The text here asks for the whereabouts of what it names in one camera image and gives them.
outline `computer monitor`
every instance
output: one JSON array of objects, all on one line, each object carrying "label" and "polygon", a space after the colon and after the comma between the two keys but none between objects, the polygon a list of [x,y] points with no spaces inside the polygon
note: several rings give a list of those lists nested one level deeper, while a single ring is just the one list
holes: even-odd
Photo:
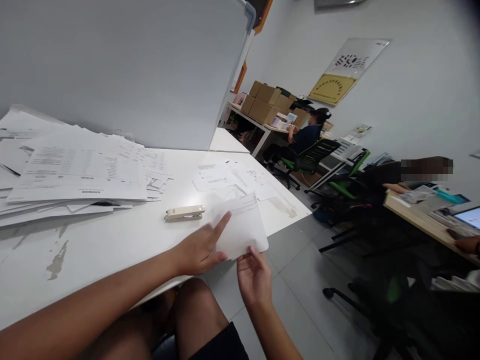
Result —
[{"label": "computer monitor", "polygon": [[465,224],[470,225],[472,228],[480,230],[480,206],[456,213],[453,215],[453,217]]}]

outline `whiteboard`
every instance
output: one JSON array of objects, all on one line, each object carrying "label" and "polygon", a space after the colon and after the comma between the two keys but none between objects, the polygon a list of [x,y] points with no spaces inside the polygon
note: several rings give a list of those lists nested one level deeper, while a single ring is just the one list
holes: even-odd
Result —
[{"label": "whiteboard", "polygon": [[254,20],[243,0],[2,0],[0,116],[207,150]]}]

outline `stapler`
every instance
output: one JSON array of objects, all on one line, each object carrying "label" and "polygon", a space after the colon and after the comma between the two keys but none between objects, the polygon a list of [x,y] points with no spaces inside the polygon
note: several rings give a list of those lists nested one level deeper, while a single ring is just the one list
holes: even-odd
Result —
[{"label": "stapler", "polygon": [[164,219],[167,223],[200,220],[204,212],[205,206],[203,205],[175,207],[166,211]]}]

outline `person's hand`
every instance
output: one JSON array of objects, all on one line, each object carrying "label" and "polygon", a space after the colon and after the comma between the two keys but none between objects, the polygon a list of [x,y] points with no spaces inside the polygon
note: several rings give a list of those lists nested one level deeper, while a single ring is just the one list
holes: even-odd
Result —
[{"label": "person's hand", "polygon": [[236,261],[238,287],[245,306],[270,306],[272,304],[272,271],[265,254],[249,246],[250,253]]},{"label": "person's hand", "polygon": [[455,240],[456,247],[469,254],[478,255],[479,243],[480,236],[465,237]]},{"label": "person's hand", "polygon": [[200,275],[228,259],[224,252],[212,251],[230,217],[232,213],[228,211],[215,227],[204,225],[171,249],[179,275]]}]

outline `black shorts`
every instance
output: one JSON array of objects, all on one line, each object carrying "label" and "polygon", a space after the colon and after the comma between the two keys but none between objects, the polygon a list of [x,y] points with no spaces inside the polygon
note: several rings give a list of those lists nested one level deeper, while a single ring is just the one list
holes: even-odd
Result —
[{"label": "black shorts", "polygon": [[239,333],[231,322],[217,336],[210,340],[204,347],[196,352],[190,359],[192,360],[248,360],[249,356],[245,352]]}]

